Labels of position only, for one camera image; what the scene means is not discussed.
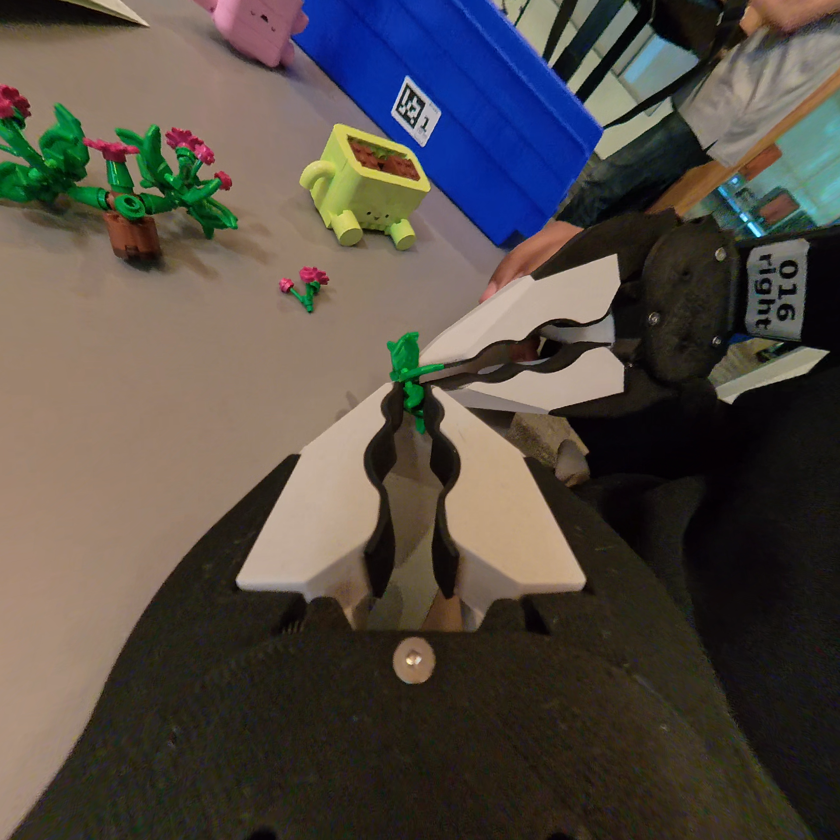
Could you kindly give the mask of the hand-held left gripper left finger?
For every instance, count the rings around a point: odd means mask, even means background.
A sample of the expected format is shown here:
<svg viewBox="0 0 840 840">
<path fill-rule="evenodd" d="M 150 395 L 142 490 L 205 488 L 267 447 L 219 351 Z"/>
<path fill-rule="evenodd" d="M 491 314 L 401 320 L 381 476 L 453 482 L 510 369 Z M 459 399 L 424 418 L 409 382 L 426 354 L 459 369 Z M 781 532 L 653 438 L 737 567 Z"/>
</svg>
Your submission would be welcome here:
<svg viewBox="0 0 840 840">
<path fill-rule="evenodd" d="M 396 464 L 400 386 L 383 385 L 303 448 L 236 584 L 334 599 L 364 629 L 395 562 L 385 477 Z"/>
</svg>

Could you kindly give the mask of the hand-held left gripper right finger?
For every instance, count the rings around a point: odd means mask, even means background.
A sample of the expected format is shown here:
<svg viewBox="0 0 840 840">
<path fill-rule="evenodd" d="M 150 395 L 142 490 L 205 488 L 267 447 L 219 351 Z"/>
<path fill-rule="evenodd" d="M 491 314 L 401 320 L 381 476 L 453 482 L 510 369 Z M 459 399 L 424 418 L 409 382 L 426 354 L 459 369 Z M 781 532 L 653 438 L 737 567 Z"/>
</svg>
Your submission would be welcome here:
<svg viewBox="0 0 840 840">
<path fill-rule="evenodd" d="M 526 459 L 441 388 L 425 428 L 441 485 L 432 559 L 446 629 L 478 629 L 493 603 L 581 592 L 586 577 Z"/>
</svg>

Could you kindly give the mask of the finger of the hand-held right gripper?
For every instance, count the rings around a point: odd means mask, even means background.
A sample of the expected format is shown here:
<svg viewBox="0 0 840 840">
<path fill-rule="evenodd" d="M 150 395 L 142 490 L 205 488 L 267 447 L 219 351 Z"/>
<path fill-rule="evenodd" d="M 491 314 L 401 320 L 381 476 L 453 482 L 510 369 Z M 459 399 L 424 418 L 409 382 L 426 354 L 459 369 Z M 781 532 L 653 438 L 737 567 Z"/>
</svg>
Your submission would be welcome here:
<svg viewBox="0 0 840 840">
<path fill-rule="evenodd" d="M 550 414 L 623 393 L 625 365 L 604 344 L 570 343 L 548 358 L 440 371 L 426 382 L 467 408 Z"/>
<path fill-rule="evenodd" d="M 613 300 L 621 284 L 612 254 L 540 280 L 523 276 L 441 332 L 420 353 L 421 365 L 477 373 L 513 360 L 522 342 L 547 336 L 567 343 L 615 342 Z"/>
</svg>

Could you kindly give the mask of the green toy leaf stem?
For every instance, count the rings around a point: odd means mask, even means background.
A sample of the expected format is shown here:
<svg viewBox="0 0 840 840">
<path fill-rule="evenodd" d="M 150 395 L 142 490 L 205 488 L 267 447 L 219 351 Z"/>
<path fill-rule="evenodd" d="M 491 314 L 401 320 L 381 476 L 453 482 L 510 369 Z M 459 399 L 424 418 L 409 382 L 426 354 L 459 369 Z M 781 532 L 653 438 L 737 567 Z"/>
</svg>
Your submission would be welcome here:
<svg viewBox="0 0 840 840">
<path fill-rule="evenodd" d="M 392 363 L 390 378 L 402 387 L 403 409 L 415 419 L 416 431 L 426 433 L 424 405 L 425 389 L 421 384 L 424 375 L 437 373 L 445 369 L 445 363 L 421 365 L 419 333 L 406 332 L 396 341 L 386 343 Z"/>
</svg>

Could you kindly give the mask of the pink toy flower sprig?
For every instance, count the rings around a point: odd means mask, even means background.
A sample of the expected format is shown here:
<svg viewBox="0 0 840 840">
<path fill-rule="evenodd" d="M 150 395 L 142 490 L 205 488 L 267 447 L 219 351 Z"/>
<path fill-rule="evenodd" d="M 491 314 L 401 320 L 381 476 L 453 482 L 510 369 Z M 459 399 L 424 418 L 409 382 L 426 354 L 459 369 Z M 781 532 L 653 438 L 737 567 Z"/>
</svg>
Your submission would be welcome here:
<svg viewBox="0 0 840 840">
<path fill-rule="evenodd" d="M 282 295 L 297 299 L 305 311 L 312 314 L 317 296 L 329 284 L 329 276 L 315 266 L 304 266 L 299 269 L 298 274 L 299 282 L 281 278 L 278 284 L 279 291 Z"/>
</svg>

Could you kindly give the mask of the person's right hand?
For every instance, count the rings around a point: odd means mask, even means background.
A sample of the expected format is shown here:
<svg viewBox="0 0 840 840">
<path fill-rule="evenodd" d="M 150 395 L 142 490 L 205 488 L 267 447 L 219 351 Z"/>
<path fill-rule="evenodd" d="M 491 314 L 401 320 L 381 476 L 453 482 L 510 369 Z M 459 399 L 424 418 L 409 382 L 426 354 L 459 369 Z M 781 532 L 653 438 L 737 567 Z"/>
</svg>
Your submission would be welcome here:
<svg viewBox="0 0 840 840">
<path fill-rule="evenodd" d="M 548 222 L 537 234 L 503 257 L 490 276 L 479 303 L 484 303 L 514 280 L 531 275 L 582 230 L 582 227 L 559 220 Z"/>
</svg>

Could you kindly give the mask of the blue plastic bin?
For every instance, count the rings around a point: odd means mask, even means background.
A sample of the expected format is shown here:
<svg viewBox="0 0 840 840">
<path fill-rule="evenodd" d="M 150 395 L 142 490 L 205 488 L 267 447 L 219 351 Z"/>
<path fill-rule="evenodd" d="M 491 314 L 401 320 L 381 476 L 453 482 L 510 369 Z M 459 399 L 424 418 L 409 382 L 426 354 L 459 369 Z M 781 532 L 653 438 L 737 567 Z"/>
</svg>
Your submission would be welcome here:
<svg viewBox="0 0 840 840">
<path fill-rule="evenodd" d="M 602 127 L 494 3 L 304 7 L 302 52 L 494 245 L 551 219 Z"/>
</svg>

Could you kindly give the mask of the lime toy brick pot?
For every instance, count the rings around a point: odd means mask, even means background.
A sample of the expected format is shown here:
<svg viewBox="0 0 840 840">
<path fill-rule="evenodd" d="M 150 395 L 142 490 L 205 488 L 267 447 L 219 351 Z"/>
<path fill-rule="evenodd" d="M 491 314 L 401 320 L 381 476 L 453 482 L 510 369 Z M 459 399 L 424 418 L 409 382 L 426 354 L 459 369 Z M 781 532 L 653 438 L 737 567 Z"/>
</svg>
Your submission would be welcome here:
<svg viewBox="0 0 840 840">
<path fill-rule="evenodd" d="M 431 188 L 414 152 L 343 123 L 332 127 L 299 183 L 341 246 L 357 245 L 370 230 L 386 235 L 398 251 L 413 247 L 411 215 Z"/>
</svg>

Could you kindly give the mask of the pink toy pot with plant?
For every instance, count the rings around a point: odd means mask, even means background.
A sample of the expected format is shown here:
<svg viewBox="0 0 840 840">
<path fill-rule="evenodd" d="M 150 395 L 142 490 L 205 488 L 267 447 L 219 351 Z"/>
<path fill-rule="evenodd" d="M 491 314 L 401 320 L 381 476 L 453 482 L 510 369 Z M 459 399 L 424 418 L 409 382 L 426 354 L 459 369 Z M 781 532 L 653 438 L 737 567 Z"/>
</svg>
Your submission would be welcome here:
<svg viewBox="0 0 840 840">
<path fill-rule="evenodd" d="M 302 1 L 196 1 L 241 55 L 268 68 L 291 66 L 292 37 L 308 25 Z"/>
</svg>

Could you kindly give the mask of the green plant with pink flowers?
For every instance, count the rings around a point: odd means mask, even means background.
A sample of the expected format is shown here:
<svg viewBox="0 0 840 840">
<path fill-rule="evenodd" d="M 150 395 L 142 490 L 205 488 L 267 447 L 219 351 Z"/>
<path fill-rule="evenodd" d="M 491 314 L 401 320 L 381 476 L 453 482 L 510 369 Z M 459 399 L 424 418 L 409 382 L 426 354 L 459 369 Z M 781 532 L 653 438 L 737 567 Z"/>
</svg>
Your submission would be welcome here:
<svg viewBox="0 0 840 840">
<path fill-rule="evenodd" d="M 238 228 L 238 218 L 215 197 L 233 181 L 224 171 L 201 177 L 216 157 L 192 131 L 162 133 L 152 124 L 145 134 L 116 129 L 110 141 L 87 136 L 60 103 L 54 114 L 54 125 L 34 147 L 25 136 L 29 101 L 15 87 L 1 86 L 2 152 L 18 159 L 1 164 L 3 200 L 53 206 L 67 198 L 93 207 L 102 213 L 113 254 L 135 264 L 162 257 L 158 215 L 181 208 L 207 239 Z"/>
</svg>

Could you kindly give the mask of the open instruction booklet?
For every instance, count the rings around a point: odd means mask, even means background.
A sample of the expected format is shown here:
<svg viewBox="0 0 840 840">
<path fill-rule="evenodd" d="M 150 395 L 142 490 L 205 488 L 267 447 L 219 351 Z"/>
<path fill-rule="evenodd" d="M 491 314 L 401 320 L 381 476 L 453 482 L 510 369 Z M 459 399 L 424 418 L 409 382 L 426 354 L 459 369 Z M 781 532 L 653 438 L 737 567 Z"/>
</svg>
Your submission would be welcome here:
<svg viewBox="0 0 840 840">
<path fill-rule="evenodd" d="M 148 28 L 149 24 L 138 15 L 132 8 L 123 1 L 60 1 L 64 4 L 70 4 L 77 7 L 82 7 L 92 12 L 105 14 L 113 18 L 117 18 L 123 22 L 132 25 L 138 25 Z"/>
</svg>

